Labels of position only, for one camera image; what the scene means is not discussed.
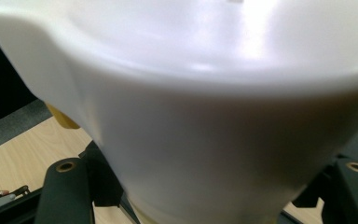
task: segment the metal clip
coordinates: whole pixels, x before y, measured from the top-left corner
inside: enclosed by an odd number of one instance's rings
[[[7,203],[14,201],[16,199],[16,197],[18,197],[20,195],[25,196],[29,193],[30,193],[30,190],[28,189],[28,186],[24,185],[21,188],[12,191],[8,195],[2,196],[2,194],[0,194],[0,207]]]

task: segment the yellow object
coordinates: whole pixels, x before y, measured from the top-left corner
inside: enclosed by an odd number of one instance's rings
[[[58,121],[58,123],[66,129],[78,129],[80,126],[76,124],[73,120],[71,120],[68,116],[58,110],[56,107],[45,103],[48,107],[50,113],[54,116],[54,118]]]

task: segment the white plastic container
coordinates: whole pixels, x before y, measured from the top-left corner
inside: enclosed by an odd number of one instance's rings
[[[0,46],[143,223],[273,223],[358,129],[355,1],[0,0]]]

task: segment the gray floor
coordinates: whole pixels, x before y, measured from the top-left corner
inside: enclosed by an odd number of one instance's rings
[[[45,104],[35,100],[0,119],[0,145],[50,117]]]

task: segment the wooden surface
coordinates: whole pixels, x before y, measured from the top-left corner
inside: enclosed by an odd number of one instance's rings
[[[0,189],[13,190],[28,185],[30,190],[43,185],[45,172],[55,161],[77,157],[90,137],[82,130],[62,128],[55,119],[48,119],[0,146]],[[320,209],[285,210],[303,223],[322,223]],[[96,222],[131,224],[116,207],[96,208]]]

